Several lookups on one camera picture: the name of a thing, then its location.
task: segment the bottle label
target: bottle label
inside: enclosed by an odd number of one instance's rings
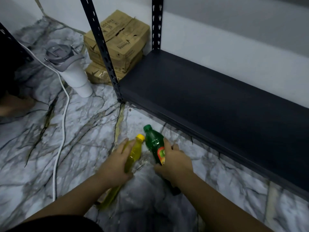
[[[165,162],[165,150],[164,150],[164,147],[160,147],[158,149],[157,155],[159,157],[159,160],[160,160],[161,164],[164,164],[164,162]]]

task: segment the shelf board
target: shelf board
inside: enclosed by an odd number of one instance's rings
[[[309,198],[309,109],[163,50],[119,84],[126,101]]]

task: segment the white tumbler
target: white tumbler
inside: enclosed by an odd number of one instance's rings
[[[80,66],[80,60],[83,58],[71,45],[51,43],[46,48],[45,60],[59,72],[69,86],[81,97],[86,98],[91,96],[92,88]]]

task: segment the white wall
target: white wall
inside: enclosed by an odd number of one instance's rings
[[[40,0],[45,13],[88,31],[80,0]],[[93,0],[151,25],[151,0]],[[164,0],[161,48],[309,108],[309,2]]]
[[[42,17],[35,0],[0,0],[0,22],[10,33],[32,25]]]

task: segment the yellow bottle cap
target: yellow bottle cap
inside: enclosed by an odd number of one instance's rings
[[[145,140],[145,137],[142,134],[138,134],[136,137],[139,138],[142,142]]]

